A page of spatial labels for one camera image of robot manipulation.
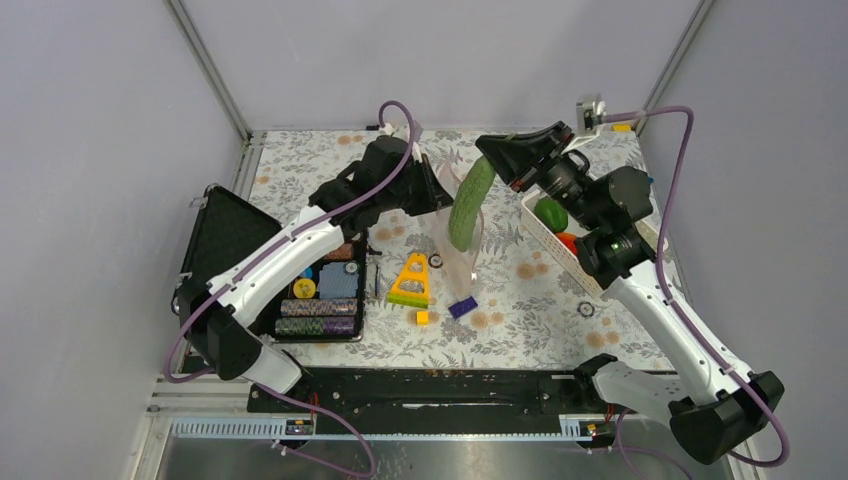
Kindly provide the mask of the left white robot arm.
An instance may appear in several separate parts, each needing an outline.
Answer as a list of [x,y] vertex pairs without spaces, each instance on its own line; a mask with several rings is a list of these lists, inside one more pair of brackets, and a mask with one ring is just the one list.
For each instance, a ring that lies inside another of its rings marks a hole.
[[382,132],[336,177],[323,183],[289,222],[255,251],[206,281],[187,278],[179,286],[180,330],[222,380],[244,378],[271,391],[288,411],[309,401],[310,385],[288,354],[252,330],[260,314],[299,274],[356,235],[385,212],[409,216],[450,205],[424,160],[414,133]]

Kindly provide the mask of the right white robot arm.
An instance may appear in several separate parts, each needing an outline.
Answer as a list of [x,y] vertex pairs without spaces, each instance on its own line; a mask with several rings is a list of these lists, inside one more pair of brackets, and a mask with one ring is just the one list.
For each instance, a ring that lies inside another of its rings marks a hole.
[[653,210],[648,174],[623,166],[593,177],[574,141],[571,129],[556,123],[483,135],[476,147],[512,190],[540,188],[582,227],[573,262],[640,322],[678,375],[664,381],[599,355],[580,366],[575,402],[589,412],[608,403],[634,410],[667,426],[691,458],[712,464],[767,425],[784,386],[722,344],[665,279],[661,241],[638,228]]

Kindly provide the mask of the long green cucumber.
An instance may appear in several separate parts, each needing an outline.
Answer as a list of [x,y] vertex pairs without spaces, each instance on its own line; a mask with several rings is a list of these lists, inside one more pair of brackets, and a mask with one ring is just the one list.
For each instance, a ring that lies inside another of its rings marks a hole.
[[466,252],[471,247],[477,213],[486,200],[495,176],[489,160],[481,156],[457,190],[448,220],[448,238],[459,252]]

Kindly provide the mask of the green bell pepper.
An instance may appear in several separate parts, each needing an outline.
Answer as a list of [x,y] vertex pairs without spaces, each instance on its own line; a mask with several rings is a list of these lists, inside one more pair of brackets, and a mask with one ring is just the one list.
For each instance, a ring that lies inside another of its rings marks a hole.
[[552,233],[562,233],[568,228],[568,213],[550,197],[540,197],[533,207],[533,214]]

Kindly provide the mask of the clear pink-dotted zip bag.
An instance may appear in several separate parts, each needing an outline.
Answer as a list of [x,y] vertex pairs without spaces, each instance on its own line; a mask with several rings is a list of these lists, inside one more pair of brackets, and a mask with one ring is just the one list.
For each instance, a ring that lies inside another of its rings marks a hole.
[[481,250],[485,222],[482,206],[479,205],[474,211],[469,246],[464,251],[457,250],[449,235],[453,209],[453,206],[441,206],[430,215],[427,225],[436,246],[435,251],[441,257],[441,267],[437,271],[443,277],[445,299],[456,303],[471,296],[475,291],[476,263]]

